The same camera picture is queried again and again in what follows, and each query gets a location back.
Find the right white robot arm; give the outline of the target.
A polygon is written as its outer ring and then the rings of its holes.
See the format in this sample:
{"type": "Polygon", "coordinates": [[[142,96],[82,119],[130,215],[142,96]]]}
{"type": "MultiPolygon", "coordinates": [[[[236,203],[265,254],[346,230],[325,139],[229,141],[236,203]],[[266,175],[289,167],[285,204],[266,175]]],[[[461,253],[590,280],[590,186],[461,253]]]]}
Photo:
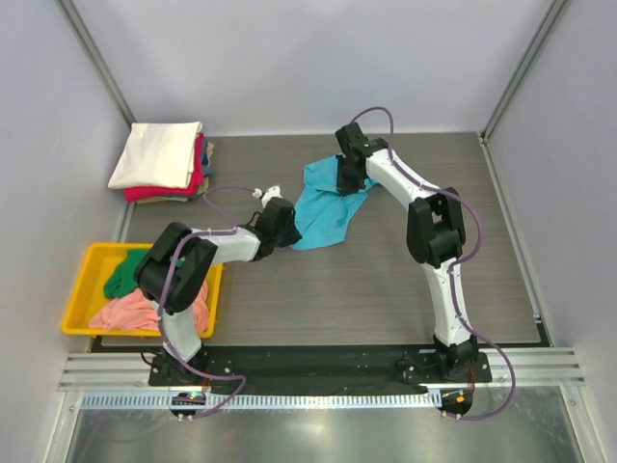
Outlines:
{"type": "Polygon", "coordinates": [[[426,276],[433,303],[435,368],[444,379],[466,375],[478,358],[478,346],[462,285],[460,259],[467,236],[457,192],[419,176],[384,139],[368,139],[357,123],[344,125],[335,137],[341,150],[338,193],[358,193],[370,179],[407,209],[407,248],[426,276]]]}

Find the cyan t shirt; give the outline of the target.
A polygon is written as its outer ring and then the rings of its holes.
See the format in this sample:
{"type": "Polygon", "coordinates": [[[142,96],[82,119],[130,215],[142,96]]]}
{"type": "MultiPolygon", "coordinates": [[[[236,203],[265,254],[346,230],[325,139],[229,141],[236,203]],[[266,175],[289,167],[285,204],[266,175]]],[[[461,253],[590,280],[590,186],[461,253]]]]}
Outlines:
{"type": "Polygon", "coordinates": [[[337,158],[332,155],[304,168],[304,189],[295,204],[295,227],[302,236],[295,251],[326,248],[342,243],[354,215],[367,198],[372,179],[358,193],[342,196],[336,189],[337,158]]]}

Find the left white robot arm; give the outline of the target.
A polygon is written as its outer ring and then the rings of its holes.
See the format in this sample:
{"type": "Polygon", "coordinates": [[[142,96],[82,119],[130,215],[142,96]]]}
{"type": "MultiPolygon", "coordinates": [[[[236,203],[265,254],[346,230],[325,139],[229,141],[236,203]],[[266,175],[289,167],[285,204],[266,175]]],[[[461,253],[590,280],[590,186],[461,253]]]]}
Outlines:
{"type": "Polygon", "coordinates": [[[225,231],[194,231],[172,222],[137,266],[138,289],[154,303],[163,352],[154,357],[148,383],[179,386],[210,380],[194,302],[211,267],[259,261],[297,243],[294,205],[271,198],[244,225],[225,231]]]}

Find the yellow plastic tray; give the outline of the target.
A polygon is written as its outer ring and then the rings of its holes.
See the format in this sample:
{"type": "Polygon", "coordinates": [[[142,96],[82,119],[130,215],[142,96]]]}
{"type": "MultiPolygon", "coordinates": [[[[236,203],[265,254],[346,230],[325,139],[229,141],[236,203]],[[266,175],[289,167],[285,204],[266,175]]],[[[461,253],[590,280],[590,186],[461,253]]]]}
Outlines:
{"type": "Polygon", "coordinates": [[[158,338],[160,332],[110,331],[90,329],[89,321],[112,299],[107,299],[103,287],[115,267],[126,257],[130,249],[146,249],[144,243],[95,243],[84,257],[72,296],[62,323],[62,332],[70,336],[115,336],[158,338]]]}

